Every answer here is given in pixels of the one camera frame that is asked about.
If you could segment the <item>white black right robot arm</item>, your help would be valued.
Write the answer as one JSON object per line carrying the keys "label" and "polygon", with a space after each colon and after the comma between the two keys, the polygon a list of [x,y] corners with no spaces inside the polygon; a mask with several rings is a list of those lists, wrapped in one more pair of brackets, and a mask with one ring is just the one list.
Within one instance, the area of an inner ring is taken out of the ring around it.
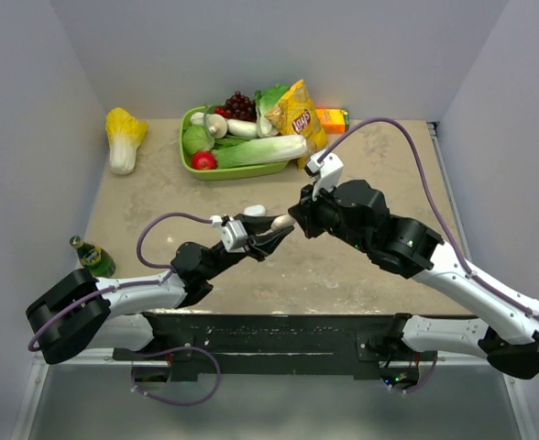
{"label": "white black right robot arm", "polygon": [[384,194],[366,181],[347,181],[331,192],[307,185],[289,213],[306,237],[336,237],[381,270],[435,289],[474,314],[397,313],[370,341],[372,350],[397,360],[432,351],[470,355],[522,380],[539,373],[539,301],[511,288],[501,299],[479,285],[449,243],[420,221],[392,214]]}

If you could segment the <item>white earbud charging case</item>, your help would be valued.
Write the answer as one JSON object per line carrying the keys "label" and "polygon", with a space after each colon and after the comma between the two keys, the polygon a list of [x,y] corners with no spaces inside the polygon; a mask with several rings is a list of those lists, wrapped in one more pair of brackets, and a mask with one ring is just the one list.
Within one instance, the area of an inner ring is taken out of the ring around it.
{"label": "white earbud charging case", "polygon": [[261,204],[251,205],[244,209],[243,214],[246,216],[261,217],[267,213],[266,207]]}

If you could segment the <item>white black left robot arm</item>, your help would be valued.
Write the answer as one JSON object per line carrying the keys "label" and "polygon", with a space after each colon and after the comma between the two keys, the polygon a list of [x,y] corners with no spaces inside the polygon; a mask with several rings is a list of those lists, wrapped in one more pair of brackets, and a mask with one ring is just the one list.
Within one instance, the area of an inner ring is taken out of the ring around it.
{"label": "white black left robot arm", "polygon": [[151,328],[144,312],[197,304],[212,291],[213,278],[243,259],[265,260],[294,229],[288,214],[214,215],[205,224],[218,230],[219,242],[212,247],[185,242],[168,264],[147,261],[142,246],[136,246],[139,261],[158,270],[156,275],[112,279],[73,270],[26,309],[33,331],[28,350],[41,352],[50,365],[99,347],[159,358],[166,337]]}

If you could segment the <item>beige earbud case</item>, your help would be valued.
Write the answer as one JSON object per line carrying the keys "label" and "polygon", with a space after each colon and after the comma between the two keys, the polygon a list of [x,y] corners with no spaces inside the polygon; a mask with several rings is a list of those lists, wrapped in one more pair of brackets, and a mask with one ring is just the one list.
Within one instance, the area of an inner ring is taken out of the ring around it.
{"label": "beige earbud case", "polygon": [[290,226],[294,226],[296,221],[289,214],[282,214],[275,217],[270,225],[271,231],[279,231]]}

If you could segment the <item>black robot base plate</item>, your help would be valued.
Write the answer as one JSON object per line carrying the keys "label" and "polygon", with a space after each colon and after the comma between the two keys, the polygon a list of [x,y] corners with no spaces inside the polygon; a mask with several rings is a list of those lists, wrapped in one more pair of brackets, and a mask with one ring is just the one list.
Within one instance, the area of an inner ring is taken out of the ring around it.
{"label": "black robot base plate", "polygon": [[361,314],[147,313],[153,340],[118,348],[139,383],[195,381],[202,374],[351,376],[377,380],[385,367],[414,369],[434,358],[402,344],[404,318]]}

